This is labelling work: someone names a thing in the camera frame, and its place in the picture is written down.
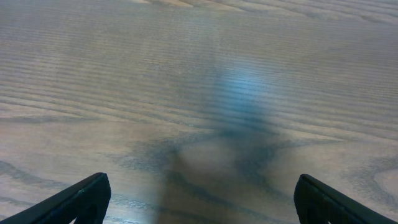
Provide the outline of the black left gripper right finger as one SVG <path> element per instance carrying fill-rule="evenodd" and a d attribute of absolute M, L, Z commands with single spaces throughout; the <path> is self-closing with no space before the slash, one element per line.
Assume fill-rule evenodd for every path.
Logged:
<path fill-rule="evenodd" d="M 397 224 L 308 174 L 295 186 L 300 224 Z"/>

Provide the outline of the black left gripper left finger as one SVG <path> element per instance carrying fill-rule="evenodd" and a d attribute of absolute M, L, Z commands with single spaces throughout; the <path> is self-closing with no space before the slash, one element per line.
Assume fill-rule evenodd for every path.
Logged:
<path fill-rule="evenodd" d="M 95 173 L 1 224 L 102 224 L 111 198 L 105 173 Z"/>

